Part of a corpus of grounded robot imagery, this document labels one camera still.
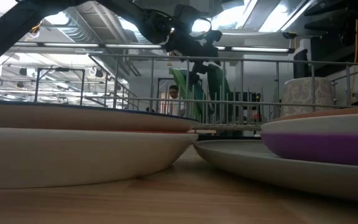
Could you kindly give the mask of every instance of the man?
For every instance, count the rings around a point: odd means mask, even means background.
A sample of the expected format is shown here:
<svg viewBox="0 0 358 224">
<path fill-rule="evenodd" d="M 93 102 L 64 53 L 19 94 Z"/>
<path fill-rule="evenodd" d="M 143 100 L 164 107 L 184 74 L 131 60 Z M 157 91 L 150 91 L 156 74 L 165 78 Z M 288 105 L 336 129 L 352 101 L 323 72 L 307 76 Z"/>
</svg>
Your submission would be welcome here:
<svg viewBox="0 0 358 224">
<path fill-rule="evenodd" d="M 177 85 L 172 85 L 169 87 L 169 95 L 172 99 L 178 98 L 179 88 Z"/>
</svg>

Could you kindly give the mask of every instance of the ceiling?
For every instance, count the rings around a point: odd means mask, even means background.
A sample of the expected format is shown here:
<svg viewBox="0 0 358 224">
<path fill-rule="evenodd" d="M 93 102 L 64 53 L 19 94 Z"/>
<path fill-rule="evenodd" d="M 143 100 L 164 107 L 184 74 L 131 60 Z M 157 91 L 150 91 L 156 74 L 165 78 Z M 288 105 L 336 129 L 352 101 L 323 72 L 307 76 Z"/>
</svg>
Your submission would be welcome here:
<svg viewBox="0 0 358 224">
<path fill-rule="evenodd" d="M 177 4 L 187 4 L 197 8 L 203 13 L 203 16 L 207 18 L 212 18 L 214 21 L 224 20 L 222 23 L 227 23 L 229 25 L 220 25 L 220 29 L 223 32 L 223 37 L 219 42 L 219 45 L 227 46 L 243 46 L 243 45 L 257 45 L 257 46 L 266 46 L 266 47 L 288 47 L 289 41 L 284 39 L 279 32 L 271 32 L 269 29 L 275 23 L 279 23 L 277 20 L 278 17 L 271 18 L 270 15 L 276 10 L 279 9 L 279 13 L 289 15 L 294 11 L 300 3 L 303 3 L 305 0 L 245 0 L 245 1 L 223 1 L 223 0 L 135 0 L 134 3 L 140 7 L 146 7 L 149 9 L 158 9 L 160 11 L 173 14 L 173 10 Z M 9 10 L 16 3 L 15 0 L 0 0 L 0 17 L 4 12 Z M 230 4 L 235 4 L 236 7 L 240 7 L 241 4 L 246 4 L 244 9 L 251 8 L 247 19 L 241 24 L 237 22 L 233 25 L 226 20 L 232 19 L 235 17 L 233 14 L 224 15 L 223 13 L 225 7 L 232 7 Z M 44 20 L 41 25 L 39 34 L 30 35 L 27 34 L 24 36 L 21 41 L 28 42 L 99 42 L 105 44 L 116 44 L 116 43 L 147 43 L 147 40 L 142 39 L 142 36 L 134 32 L 133 30 L 124 29 L 122 20 L 120 17 L 115 15 L 115 13 L 106 10 L 102 5 L 99 5 L 96 2 L 89 1 L 80 6 L 69 8 L 65 11 L 67 17 L 70 18 L 70 23 L 68 23 L 68 28 L 64 28 L 60 25 L 53 24 L 49 20 Z M 295 31 L 302 34 L 310 35 L 303 29 L 302 24 L 308 22 L 304 17 L 300 17 L 293 25 L 289 28 L 291 31 Z M 263 27 L 267 27 L 265 30 L 268 32 L 259 32 Z M 89 37 L 87 39 L 75 39 L 77 36 L 71 35 L 69 31 L 71 30 L 78 31 L 82 36 Z M 80 68 L 86 70 L 86 82 L 85 85 L 86 94 L 98 95 L 99 93 L 104 92 L 104 78 L 97 78 L 94 75 L 95 63 L 88 58 L 86 55 L 87 50 L 84 49 L 57 49 L 57 48 L 30 48 L 30 47 L 13 47 L 8 51 L 3 57 L 0 58 L 0 62 L 4 62 L 2 65 L 2 77 L 4 80 L 1 86 L 2 98 L 7 99 L 5 95 L 15 96 L 21 98 L 22 100 L 32 100 L 34 96 L 35 85 L 31 79 L 34 79 L 34 74 L 31 72 L 38 67 L 71 67 L 71 68 Z M 122 50 L 115 50 L 114 54 L 125 53 Z M 156 54 L 165 54 L 162 51 L 154 51 Z M 223 57 L 242 57 L 242 53 L 223 53 Z M 112 64 L 112 62 L 105 62 L 106 65 Z M 131 61 L 121 61 L 120 71 L 122 77 L 126 80 L 130 77 L 138 75 L 150 75 L 150 62 L 131 62 Z M 155 74 L 164 76 L 168 75 L 167 72 L 167 61 L 156 62 L 155 64 Z M 173 62 L 171 67 L 185 68 L 184 63 Z M 20 75 L 19 70 L 21 68 L 28 68 L 27 75 Z M 51 78 L 60 81 L 60 80 L 70 80 L 71 83 L 66 83 L 69 85 L 69 91 L 76 91 L 81 88 L 80 77 L 82 74 L 78 72 L 54 72 L 48 74 Z M 18 80 L 24 83 L 25 87 L 17 87 Z M 41 91 L 41 100 L 45 98 L 45 101 L 52 102 L 63 102 L 68 101 L 70 104 L 78 104 L 78 96 L 73 96 L 74 93 L 61 93 L 62 88 L 59 87 L 59 82 L 52 82 L 53 80 L 44 80 L 44 83 L 40 84 Z M 109 82 L 108 92 L 114 90 L 114 82 Z M 92 101 L 85 101 L 89 105 L 98 105 Z"/>
</svg>

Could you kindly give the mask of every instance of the plate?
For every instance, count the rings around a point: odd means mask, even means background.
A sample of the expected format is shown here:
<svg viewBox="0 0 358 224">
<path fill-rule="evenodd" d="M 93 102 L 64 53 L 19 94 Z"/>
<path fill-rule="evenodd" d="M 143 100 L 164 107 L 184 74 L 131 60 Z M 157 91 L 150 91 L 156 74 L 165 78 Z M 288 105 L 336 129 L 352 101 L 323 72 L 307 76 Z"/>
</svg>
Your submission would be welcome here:
<svg viewBox="0 0 358 224">
<path fill-rule="evenodd" d="M 187 132 L 198 121 L 143 111 L 0 101 L 0 128 Z"/>
<path fill-rule="evenodd" d="M 321 117 L 321 116 L 336 116 L 336 115 L 349 115 L 349 114 L 358 114 L 358 108 L 317 111 L 317 112 L 312 112 L 312 113 L 284 116 L 284 117 L 281 117 L 281 118 L 276 118 L 271 122 L 284 121 L 284 120 L 289 120 L 289 119 L 315 118 L 315 117 Z"/>
<path fill-rule="evenodd" d="M 197 134 L 0 128 L 0 188 L 130 179 L 166 169 Z"/>
<path fill-rule="evenodd" d="M 264 132 L 262 140 L 282 158 L 358 166 L 358 134 Z"/>
<path fill-rule="evenodd" d="M 267 133 L 358 134 L 358 114 L 289 119 L 266 123 L 261 128 Z"/>
<path fill-rule="evenodd" d="M 205 141 L 195 144 L 207 162 L 268 184 L 358 201 L 358 166 L 281 159 L 262 141 Z"/>
</svg>

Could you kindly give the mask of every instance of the table surface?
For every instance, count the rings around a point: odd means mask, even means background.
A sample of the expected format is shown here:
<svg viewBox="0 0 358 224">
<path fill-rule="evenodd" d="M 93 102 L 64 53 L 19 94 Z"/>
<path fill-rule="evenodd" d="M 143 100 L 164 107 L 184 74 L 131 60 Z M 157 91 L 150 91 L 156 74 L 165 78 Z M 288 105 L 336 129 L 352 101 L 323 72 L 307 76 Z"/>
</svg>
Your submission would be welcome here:
<svg viewBox="0 0 358 224">
<path fill-rule="evenodd" d="M 105 184 L 0 190 L 0 223 L 358 223 L 358 203 L 218 170 L 189 148 L 171 168 Z"/>
</svg>

